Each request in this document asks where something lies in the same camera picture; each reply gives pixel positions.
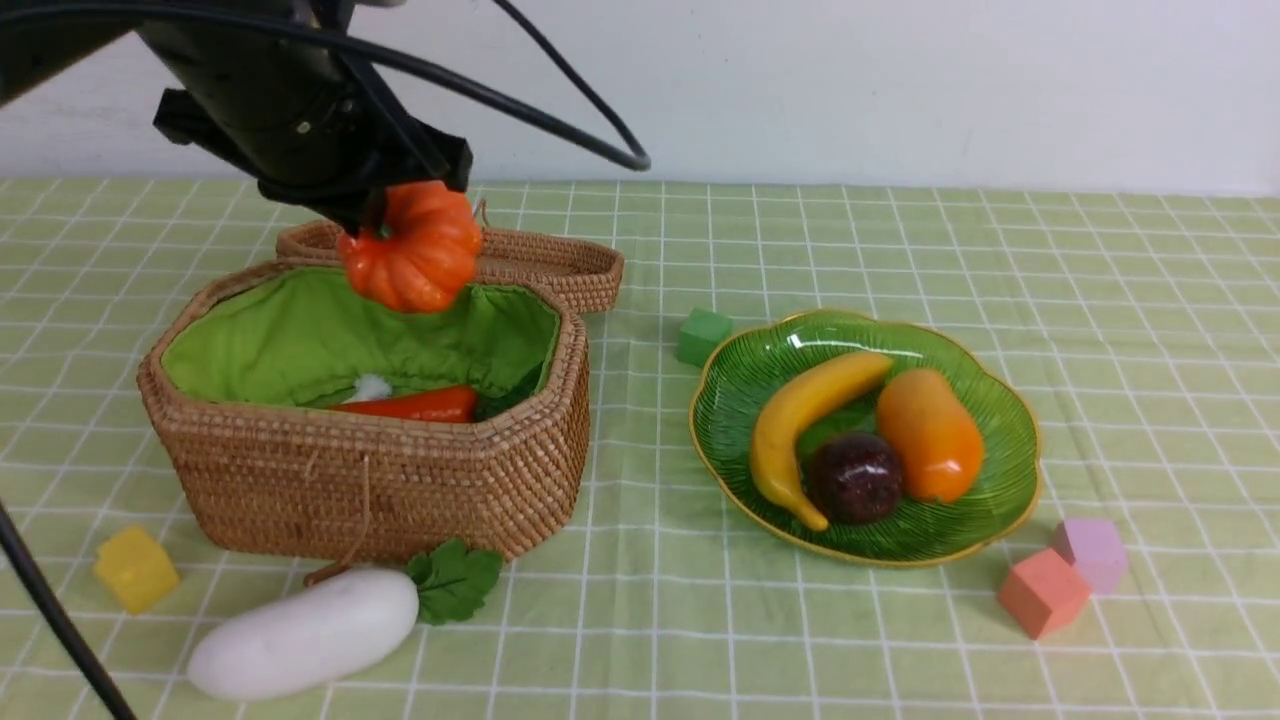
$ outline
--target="yellow banana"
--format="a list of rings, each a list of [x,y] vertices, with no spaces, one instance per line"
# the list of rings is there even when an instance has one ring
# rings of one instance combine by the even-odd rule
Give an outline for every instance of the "yellow banana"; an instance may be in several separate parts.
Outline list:
[[[815,533],[829,521],[800,487],[801,433],[884,380],[893,361],[879,352],[838,355],[792,378],[764,404],[751,432],[751,480],[765,500]]]

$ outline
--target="basket string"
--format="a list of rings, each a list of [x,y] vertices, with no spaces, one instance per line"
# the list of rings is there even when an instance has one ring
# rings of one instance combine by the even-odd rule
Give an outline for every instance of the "basket string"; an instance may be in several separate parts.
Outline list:
[[[307,461],[307,469],[306,469],[306,474],[305,474],[306,479],[310,479],[310,477],[311,477],[311,465],[315,462],[315,460],[316,460],[316,457],[319,455],[320,455],[320,451],[317,450],[314,455],[311,455],[311,460]],[[371,486],[372,486],[372,483],[369,479],[369,454],[365,454],[365,456],[364,456],[364,464],[365,464],[365,479],[364,479],[364,489],[365,489],[364,506],[365,506],[365,512],[364,512],[364,515],[362,515],[362,518],[360,520],[360,532],[356,533],[356,541],[351,544],[349,548],[347,548],[347,555],[344,555],[342,557],[342,560],[338,560],[337,562],[330,562],[328,565],[325,565],[324,568],[320,568],[319,570],[316,570],[314,573],[308,573],[305,578],[302,578],[302,587],[310,588],[311,585],[314,585],[316,583],[323,583],[323,582],[328,580],[329,578],[333,578],[335,575],[340,575],[342,573],[344,573],[348,569],[351,569],[351,561],[355,560],[356,551],[358,551],[360,546],[364,544],[365,537],[369,534],[369,525],[372,524],[372,502],[371,502],[371,495],[372,495],[372,487]]]
[[[481,197],[480,201],[476,202],[476,211],[471,214],[471,219],[472,220],[479,219],[481,223],[484,223],[484,227],[486,228],[493,227],[489,223],[489,200]]]

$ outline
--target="black cable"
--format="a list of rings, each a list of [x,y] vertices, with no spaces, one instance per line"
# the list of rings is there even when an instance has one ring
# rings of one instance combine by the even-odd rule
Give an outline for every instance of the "black cable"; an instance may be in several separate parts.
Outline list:
[[[84,642],[84,638],[76,629],[70,618],[67,616],[63,603],[58,602],[58,596],[54,594],[52,588],[49,587],[49,580],[45,579],[45,574],[40,571],[40,566],[31,557],[31,551],[27,548],[27,543],[23,542],[22,536],[18,534],[18,528],[13,524],[13,518],[9,516],[4,502],[0,502],[0,544],[4,546],[4,553],[9,557],[9,564],[13,565],[18,579],[27,588],[27,594],[36,603],[36,609],[45,616],[45,621],[49,623],[50,629],[61,641],[63,647],[67,648],[67,655],[70,655],[76,666],[84,675],[84,679],[92,685],[93,692],[97,693],[97,697],[102,698],[102,705],[106,706],[111,717],[115,720],[137,720],[120,689],[111,682],[111,675],[106,673],[106,669],[99,662],[97,656],[93,655],[93,650],[88,647],[88,643]]]
[[[557,68],[581,92],[591,105],[609,120],[613,129],[626,142],[630,152],[609,145],[594,135],[579,129],[559,118],[552,117],[526,102],[504,95],[492,87],[479,83],[468,77],[460,76],[453,70],[436,65],[435,63],[415,58],[399,50],[393,50],[385,45],[369,42],[334,32],[330,29],[315,28],[311,26],[294,24],[284,19],[266,18],[232,13],[227,10],[211,10],[207,8],[186,6],[180,3],[163,0],[134,0],[132,3],[102,0],[99,3],[58,3],[23,8],[0,13],[0,27],[20,26],[35,23],[49,23],[67,17],[77,20],[92,19],[138,19],[138,20],[186,20],[200,24],[212,24],[228,28],[261,32],[297,40],[316,47],[324,47],[335,53],[351,53],[366,60],[384,65],[403,73],[411,74],[421,81],[452,90],[458,95],[470,97],[481,105],[486,105],[504,115],[522,120],[547,133],[554,135],[566,142],[571,142],[604,158],[614,164],[631,170],[648,170],[653,161],[649,154],[640,145],[640,141],[631,133],[626,123],[613,111],[612,108],[582,79],[577,72],[570,67],[568,61],[552,46],[532,23],[525,18],[508,0],[493,0],[507,15],[516,22],[538,46],[547,54]]]

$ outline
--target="green fabric lining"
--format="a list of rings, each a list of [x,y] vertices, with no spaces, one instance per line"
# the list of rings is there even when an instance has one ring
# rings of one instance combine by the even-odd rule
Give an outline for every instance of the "green fabric lining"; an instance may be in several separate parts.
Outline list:
[[[183,393],[207,402],[324,407],[356,379],[381,375],[396,395],[466,383],[500,397],[541,366],[559,314],[518,286],[472,284],[434,315],[367,301],[337,268],[298,268],[230,297],[188,325],[161,357]]]

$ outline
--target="green plate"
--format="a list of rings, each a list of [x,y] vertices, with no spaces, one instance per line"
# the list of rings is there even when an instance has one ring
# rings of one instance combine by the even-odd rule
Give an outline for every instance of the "green plate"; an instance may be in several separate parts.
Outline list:
[[[982,430],[986,461],[974,487],[955,503],[904,498],[893,515],[878,523],[832,523],[815,533],[755,489],[748,465],[751,429],[787,380],[856,350],[893,357],[890,378],[920,366],[946,375]],[[877,391],[855,400],[812,427],[796,446],[800,457],[833,433],[874,432],[878,397]],[[840,310],[804,313],[727,340],[703,369],[689,425],[707,469],[748,516],[788,542],[854,562],[920,566],[977,552],[1030,516],[1043,484],[1041,438],[1030,409],[968,350],[925,328]]]

